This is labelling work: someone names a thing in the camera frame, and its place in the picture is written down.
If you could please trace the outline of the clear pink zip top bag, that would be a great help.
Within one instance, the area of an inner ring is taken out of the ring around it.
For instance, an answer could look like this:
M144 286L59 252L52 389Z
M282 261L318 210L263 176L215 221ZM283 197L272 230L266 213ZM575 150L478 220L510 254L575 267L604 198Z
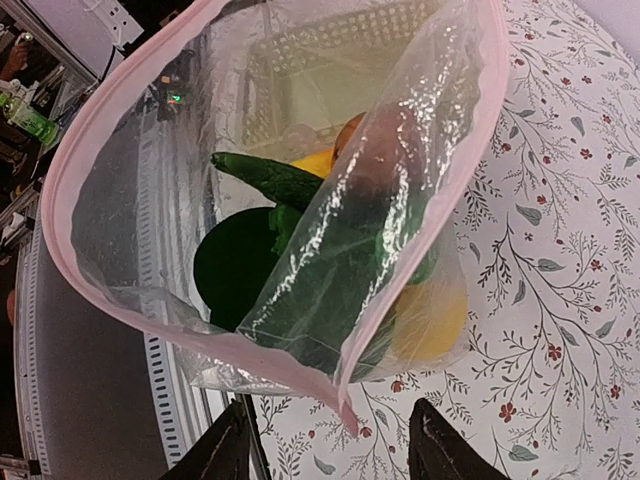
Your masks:
M448 362L452 213L508 83L498 1L196 1L90 97L45 181L52 260L197 387L311 397Z

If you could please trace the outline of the brown bread roll toy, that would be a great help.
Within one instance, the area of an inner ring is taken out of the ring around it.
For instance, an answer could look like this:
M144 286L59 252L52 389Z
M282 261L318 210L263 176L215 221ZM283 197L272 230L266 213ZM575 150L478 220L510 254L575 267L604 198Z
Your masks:
M405 106L384 104L365 120L361 112L348 120L334 142L331 164L341 158L356 159L349 185L367 200L380 199L398 191L398 169L416 174L425 153L414 113Z

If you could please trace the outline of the green bok choy toy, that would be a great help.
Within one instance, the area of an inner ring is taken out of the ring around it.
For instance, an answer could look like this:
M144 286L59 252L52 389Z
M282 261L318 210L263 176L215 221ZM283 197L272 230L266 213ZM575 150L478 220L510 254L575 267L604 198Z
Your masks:
M229 218L245 264L246 293L231 324L257 345L288 351L301 364L333 375L340 349L361 313L393 275L391 260L419 230L425 205L385 208L362 222L329 222L301 254L287 254L301 215L287 206L260 207Z

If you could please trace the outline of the dark green round fruit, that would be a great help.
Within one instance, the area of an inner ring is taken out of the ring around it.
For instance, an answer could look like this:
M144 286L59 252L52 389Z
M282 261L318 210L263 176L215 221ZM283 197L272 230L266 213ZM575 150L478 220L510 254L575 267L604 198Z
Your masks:
M253 308L279 256L271 207L240 211L219 222L196 250L194 281L210 323L233 332Z

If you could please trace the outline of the yellow lemon toy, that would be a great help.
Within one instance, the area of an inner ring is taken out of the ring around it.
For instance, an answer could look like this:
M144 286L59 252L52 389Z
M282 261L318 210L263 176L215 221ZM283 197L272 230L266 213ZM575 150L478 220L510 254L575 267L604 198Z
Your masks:
M407 286L395 303L395 330L391 342L402 361L426 363L449 353L467 318L467 291L461 284L427 280Z

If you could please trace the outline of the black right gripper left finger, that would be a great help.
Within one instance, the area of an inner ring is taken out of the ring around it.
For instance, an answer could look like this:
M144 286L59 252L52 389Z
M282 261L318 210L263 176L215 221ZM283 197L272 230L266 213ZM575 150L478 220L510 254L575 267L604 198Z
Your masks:
M249 480L250 427L232 400L187 454L160 480Z

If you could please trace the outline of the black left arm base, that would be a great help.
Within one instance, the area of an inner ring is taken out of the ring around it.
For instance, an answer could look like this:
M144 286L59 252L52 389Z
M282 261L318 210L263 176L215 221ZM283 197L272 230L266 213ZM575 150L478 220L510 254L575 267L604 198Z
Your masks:
M188 103L195 55L193 49L181 51L152 83L159 122L173 120L181 106Z

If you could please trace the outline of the orange yellow mango toy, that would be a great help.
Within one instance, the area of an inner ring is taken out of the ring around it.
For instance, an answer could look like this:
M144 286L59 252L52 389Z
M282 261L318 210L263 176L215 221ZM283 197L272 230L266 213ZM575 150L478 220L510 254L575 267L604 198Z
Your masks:
M292 166L316 175L322 179L326 179L333 167L333 150L326 149L304 158L295 160Z

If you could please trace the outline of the dark green cucumber toy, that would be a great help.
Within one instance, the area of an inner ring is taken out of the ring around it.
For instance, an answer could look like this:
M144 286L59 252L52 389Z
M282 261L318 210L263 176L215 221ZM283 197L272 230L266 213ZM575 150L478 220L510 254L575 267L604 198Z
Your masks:
M265 198L303 213L323 179L272 159L230 152L211 156L213 166L258 190Z

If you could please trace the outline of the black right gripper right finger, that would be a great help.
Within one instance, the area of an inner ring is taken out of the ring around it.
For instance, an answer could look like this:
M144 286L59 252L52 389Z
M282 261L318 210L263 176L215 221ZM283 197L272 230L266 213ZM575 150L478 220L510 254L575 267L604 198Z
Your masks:
M506 480L484 460L425 398L418 399L409 422L411 480Z

